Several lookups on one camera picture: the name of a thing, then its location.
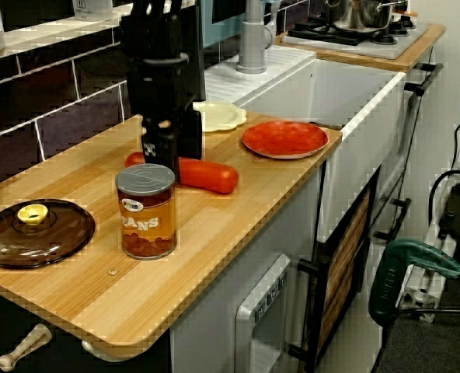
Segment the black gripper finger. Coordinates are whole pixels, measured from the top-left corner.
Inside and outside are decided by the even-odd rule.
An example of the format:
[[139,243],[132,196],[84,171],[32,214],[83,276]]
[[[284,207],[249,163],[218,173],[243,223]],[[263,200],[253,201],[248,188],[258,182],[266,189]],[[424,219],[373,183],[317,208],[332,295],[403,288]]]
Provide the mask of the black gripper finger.
[[202,116],[199,111],[188,106],[182,122],[181,156],[188,159],[200,159],[202,147]]
[[175,125],[168,119],[143,117],[141,126],[141,146],[145,162],[171,169],[175,181],[179,182],[178,133]]

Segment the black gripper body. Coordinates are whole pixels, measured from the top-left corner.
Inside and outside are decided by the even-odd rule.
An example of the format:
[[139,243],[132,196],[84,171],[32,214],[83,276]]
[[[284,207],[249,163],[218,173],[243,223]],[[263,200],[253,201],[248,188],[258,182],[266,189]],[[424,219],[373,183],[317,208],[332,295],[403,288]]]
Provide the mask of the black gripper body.
[[128,58],[126,77],[131,112],[143,117],[170,115],[206,99],[204,68],[192,60],[169,64]]

